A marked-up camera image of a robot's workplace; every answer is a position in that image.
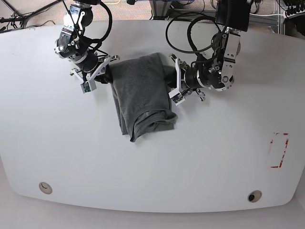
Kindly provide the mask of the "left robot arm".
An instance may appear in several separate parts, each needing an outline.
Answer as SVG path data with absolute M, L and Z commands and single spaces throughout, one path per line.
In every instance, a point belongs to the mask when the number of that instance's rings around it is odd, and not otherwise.
M 191 47 L 190 54 L 197 56 L 191 64 L 181 61 L 174 54 L 170 57 L 175 63 L 176 84 L 171 85 L 169 98 L 179 105 L 186 96 L 196 92 L 201 100 L 205 99 L 202 88 L 224 91 L 234 83 L 234 66 L 239 54 L 240 31 L 247 31 L 251 0 L 220 0 L 217 3 L 216 16 L 203 13 L 192 20 L 187 28 L 187 40 Z M 192 39 L 192 28 L 199 21 L 211 21 L 216 27 L 223 26 L 212 37 L 211 44 L 199 50 Z

